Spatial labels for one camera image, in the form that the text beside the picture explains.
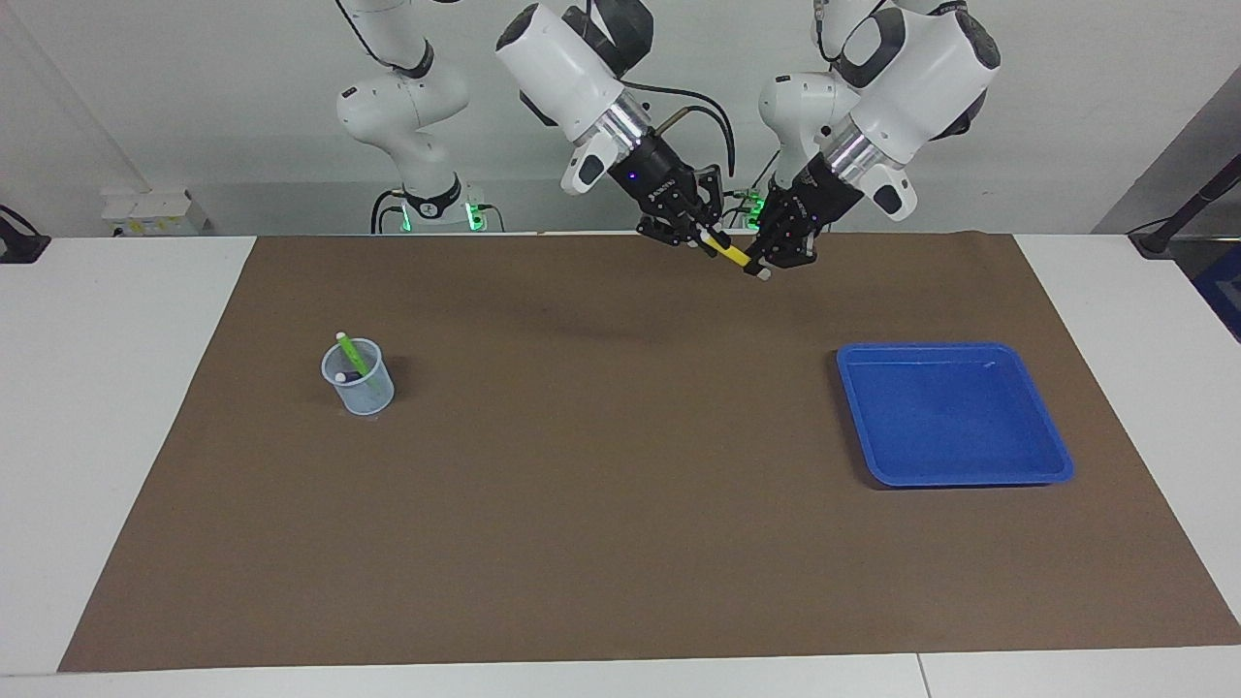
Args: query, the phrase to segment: pen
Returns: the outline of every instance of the pen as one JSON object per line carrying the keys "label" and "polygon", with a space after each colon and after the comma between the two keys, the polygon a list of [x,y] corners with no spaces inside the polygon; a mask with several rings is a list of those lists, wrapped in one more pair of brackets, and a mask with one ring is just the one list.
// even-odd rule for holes
{"label": "pen", "polygon": [[340,344],[340,350],[345,353],[345,358],[349,359],[350,364],[354,364],[354,368],[357,369],[357,373],[360,373],[361,375],[371,373],[371,369],[366,365],[366,361],[362,360],[362,355],[357,353],[357,348],[354,347],[354,342],[349,339],[347,334],[345,334],[344,332],[338,332],[336,344]]}

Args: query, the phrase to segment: wall outlet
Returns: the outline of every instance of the wall outlet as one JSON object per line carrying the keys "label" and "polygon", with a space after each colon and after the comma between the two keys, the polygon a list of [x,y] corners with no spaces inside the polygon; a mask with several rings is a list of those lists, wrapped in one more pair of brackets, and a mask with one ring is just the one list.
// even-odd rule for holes
{"label": "wall outlet", "polygon": [[184,189],[107,196],[103,221],[113,237],[202,235],[210,225]]}

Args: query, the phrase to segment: yellow marker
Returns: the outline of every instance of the yellow marker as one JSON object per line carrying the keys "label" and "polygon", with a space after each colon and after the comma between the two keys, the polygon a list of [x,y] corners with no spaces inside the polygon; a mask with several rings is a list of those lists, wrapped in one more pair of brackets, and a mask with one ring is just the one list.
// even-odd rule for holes
{"label": "yellow marker", "polygon": [[[724,245],[720,245],[720,241],[712,237],[711,233],[705,230],[699,232],[699,238],[702,240],[702,242],[705,242],[716,252],[732,260],[732,263],[737,265],[741,268],[748,267],[750,262],[753,261],[753,258],[750,255],[746,255],[738,247],[725,247]],[[772,277],[771,270],[762,270],[757,274],[757,278],[759,281],[767,281],[771,277]]]}

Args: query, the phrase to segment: black stand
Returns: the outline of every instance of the black stand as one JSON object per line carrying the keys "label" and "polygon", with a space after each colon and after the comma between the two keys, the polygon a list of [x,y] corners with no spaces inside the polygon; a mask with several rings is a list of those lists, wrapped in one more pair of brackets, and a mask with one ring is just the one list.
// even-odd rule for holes
{"label": "black stand", "polygon": [[0,217],[0,240],[6,247],[0,257],[0,265],[32,265],[52,242],[46,235],[22,235],[5,219]]}
{"label": "black stand", "polygon": [[1209,206],[1211,201],[1224,196],[1230,189],[1236,186],[1239,180],[1241,180],[1241,155],[1232,158],[1232,161],[1220,170],[1220,174],[1215,175],[1201,191],[1181,206],[1173,217],[1168,219],[1168,222],[1159,230],[1152,233],[1134,232],[1129,236],[1129,240],[1133,241],[1133,246],[1138,248],[1138,252],[1148,260],[1170,260],[1172,255],[1168,252],[1168,245],[1172,242],[1172,238],[1189,221],[1194,220],[1198,214],[1201,214],[1203,209]]}

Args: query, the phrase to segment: clear plastic cup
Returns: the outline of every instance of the clear plastic cup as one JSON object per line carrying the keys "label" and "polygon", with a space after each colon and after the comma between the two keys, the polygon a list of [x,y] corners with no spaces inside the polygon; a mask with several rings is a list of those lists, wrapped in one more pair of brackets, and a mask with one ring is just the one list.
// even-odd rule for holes
{"label": "clear plastic cup", "polygon": [[396,388],[392,385],[392,378],[388,376],[387,366],[383,365],[383,351],[377,344],[370,339],[354,339],[354,347],[357,348],[362,361],[371,366],[370,373],[357,380],[347,380],[346,378],[345,383],[339,383],[338,375],[357,371],[340,345],[333,347],[323,355],[320,369],[323,379],[336,389],[345,409],[360,417],[369,417],[382,412],[392,404]]}

